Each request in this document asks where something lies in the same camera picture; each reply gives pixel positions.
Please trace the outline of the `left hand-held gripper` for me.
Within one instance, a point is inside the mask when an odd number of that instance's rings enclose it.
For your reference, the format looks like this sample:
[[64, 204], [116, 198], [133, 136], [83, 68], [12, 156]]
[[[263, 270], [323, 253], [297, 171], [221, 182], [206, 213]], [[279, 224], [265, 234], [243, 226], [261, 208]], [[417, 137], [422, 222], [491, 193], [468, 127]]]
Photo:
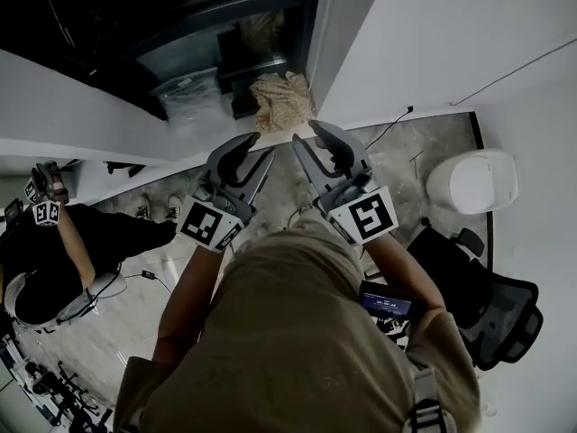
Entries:
[[243, 180], [238, 179], [237, 171], [260, 137], [258, 132], [238, 135], [210, 153], [196, 191], [185, 198], [179, 234], [221, 253], [250, 223], [256, 211], [252, 202], [267, 178], [276, 150], [265, 151]]

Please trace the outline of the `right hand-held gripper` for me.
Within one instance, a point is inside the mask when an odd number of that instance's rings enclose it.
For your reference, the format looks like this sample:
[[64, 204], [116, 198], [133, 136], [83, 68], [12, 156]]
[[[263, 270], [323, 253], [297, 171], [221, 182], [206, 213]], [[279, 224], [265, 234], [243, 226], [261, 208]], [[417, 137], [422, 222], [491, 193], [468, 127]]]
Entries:
[[297, 134], [292, 146], [318, 198], [316, 207], [349, 244], [364, 245], [398, 226], [387, 187], [374, 178], [364, 145], [341, 127], [308, 125], [314, 144]]

